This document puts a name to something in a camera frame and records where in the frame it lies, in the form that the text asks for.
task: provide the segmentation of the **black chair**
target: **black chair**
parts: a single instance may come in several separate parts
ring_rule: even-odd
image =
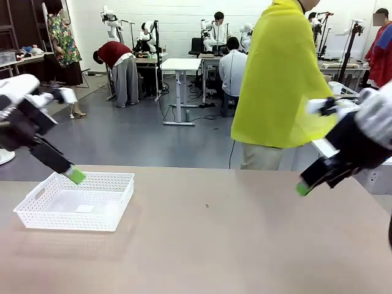
[[[192,49],[189,55],[195,55],[196,58],[204,51],[204,43],[202,38],[192,38]]]

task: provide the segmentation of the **white wall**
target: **white wall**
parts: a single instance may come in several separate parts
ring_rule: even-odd
[[[134,34],[147,20],[159,20],[160,44],[167,47],[170,57],[188,57],[190,42],[200,35],[200,20],[212,19],[215,12],[223,11],[233,33],[240,37],[239,27],[244,23],[255,23],[272,0],[67,0],[72,19],[72,28],[77,46],[83,58],[82,68],[104,70],[92,60],[92,53],[107,41],[108,26],[100,18],[102,6],[107,4],[118,18],[136,23]],[[377,6],[386,5],[391,0],[377,0]],[[334,32],[348,28],[352,18],[366,19],[364,42],[374,38],[370,28],[376,0],[321,0],[316,12],[330,11],[335,16],[329,24]],[[131,47],[129,28],[124,28],[125,43]]]

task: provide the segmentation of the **red shirt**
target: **red shirt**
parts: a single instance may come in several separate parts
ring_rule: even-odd
[[[120,57],[126,53],[132,53],[132,50],[122,43],[111,41],[99,48],[98,57],[112,69]]]
[[[381,36],[387,29],[387,27],[392,24],[392,22],[386,24],[382,28],[379,29],[375,40],[370,48],[369,52],[365,56],[365,59],[369,60],[370,75],[369,79],[375,81],[378,87],[382,87],[387,84],[391,76],[391,68],[392,68],[392,51],[389,46],[385,52],[385,54],[380,54],[380,48],[377,47],[377,43],[379,42]]]

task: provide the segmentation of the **yellow jacket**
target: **yellow jacket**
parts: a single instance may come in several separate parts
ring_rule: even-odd
[[[336,117],[306,113],[332,96],[317,65],[311,26],[298,0],[274,0],[258,20],[232,126],[248,144],[293,148],[324,137]]]

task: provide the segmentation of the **table leg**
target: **table leg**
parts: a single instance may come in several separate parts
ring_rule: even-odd
[[[109,84],[109,91],[110,91],[110,96],[106,98],[107,101],[112,100],[115,97],[115,93],[113,93],[113,91],[111,90],[111,75],[110,75],[110,70],[109,67],[107,66],[107,64],[105,64],[106,66],[106,74],[108,77],[108,84]]]
[[[175,122],[170,122],[170,121],[166,121],[164,122],[164,124],[166,125],[171,125],[171,126],[194,126],[195,124],[193,122],[182,122],[181,119],[181,82],[179,80],[179,73],[180,71],[176,71],[176,94],[177,94],[177,103],[176,105],[171,105],[171,107],[176,107],[177,108],[177,121]]]
[[[7,68],[8,68],[8,71],[10,73],[10,77],[12,78],[13,77],[12,67],[7,66]]]
[[[182,107],[185,108],[198,108],[198,105],[194,105],[194,104],[187,104],[187,99],[188,99],[188,95],[187,95],[187,80],[186,80],[186,71],[183,71],[183,102],[181,104]]]
[[[155,82],[156,82],[156,87],[157,87],[157,97],[155,98],[155,102],[157,102],[160,98],[159,94],[159,83],[158,83],[158,67],[155,67]]]
[[[206,64],[202,59],[202,75],[203,75],[203,104],[206,104]]]

